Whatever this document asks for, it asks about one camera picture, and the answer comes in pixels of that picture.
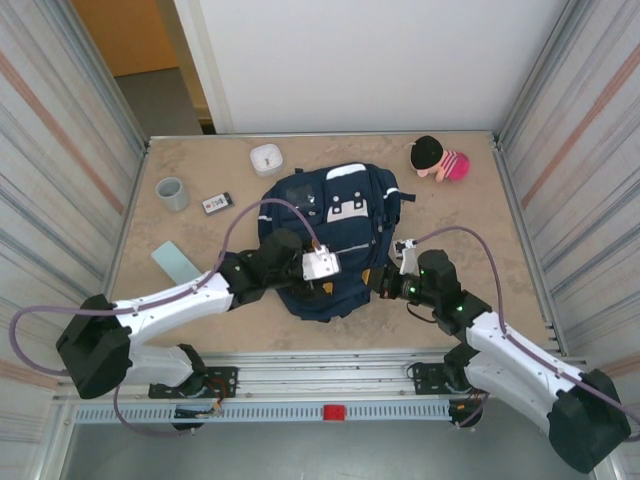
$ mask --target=corrugated metal wall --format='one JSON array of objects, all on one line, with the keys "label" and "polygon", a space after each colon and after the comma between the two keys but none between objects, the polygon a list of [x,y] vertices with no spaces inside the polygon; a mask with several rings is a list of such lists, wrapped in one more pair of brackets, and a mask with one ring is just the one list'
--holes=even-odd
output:
[{"label": "corrugated metal wall", "polygon": [[[77,306],[100,292],[144,154],[113,78],[66,2],[0,7],[0,478],[33,462],[56,379],[16,360],[22,306]],[[62,317],[25,317],[28,354],[60,366]]]},{"label": "corrugated metal wall", "polygon": [[[500,140],[566,349],[638,409],[640,2],[582,4]],[[627,474],[640,478],[633,450]]]}]

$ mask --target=white label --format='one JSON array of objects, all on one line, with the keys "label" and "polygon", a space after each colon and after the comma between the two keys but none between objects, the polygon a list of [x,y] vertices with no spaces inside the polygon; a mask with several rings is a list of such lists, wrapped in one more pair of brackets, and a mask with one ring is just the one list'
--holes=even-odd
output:
[{"label": "white label", "polygon": [[227,202],[224,193],[221,193],[220,195],[216,195],[215,197],[211,197],[202,202],[202,206],[204,207],[205,212],[211,213],[229,206],[229,202]]}]

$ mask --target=black hat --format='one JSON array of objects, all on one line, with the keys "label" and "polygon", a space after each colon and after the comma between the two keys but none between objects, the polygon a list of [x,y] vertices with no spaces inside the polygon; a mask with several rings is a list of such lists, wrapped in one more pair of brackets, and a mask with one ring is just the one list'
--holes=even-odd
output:
[{"label": "black hat", "polygon": [[433,137],[420,137],[411,147],[411,165],[416,170],[433,167],[442,158],[442,144]]}]

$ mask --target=gray cup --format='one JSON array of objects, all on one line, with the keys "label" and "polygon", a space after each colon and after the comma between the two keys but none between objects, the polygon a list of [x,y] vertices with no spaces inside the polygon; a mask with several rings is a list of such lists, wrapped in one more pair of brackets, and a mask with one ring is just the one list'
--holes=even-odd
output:
[{"label": "gray cup", "polygon": [[179,212],[189,205],[189,194],[179,178],[168,177],[156,185],[156,195],[170,212]]}]

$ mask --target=doorway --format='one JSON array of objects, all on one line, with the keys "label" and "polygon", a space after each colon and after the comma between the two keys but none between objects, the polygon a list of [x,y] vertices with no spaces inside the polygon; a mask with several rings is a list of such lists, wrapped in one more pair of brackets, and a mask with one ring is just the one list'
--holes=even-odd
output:
[{"label": "doorway", "polygon": [[172,0],[72,0],[147,137],[215,133]]}]

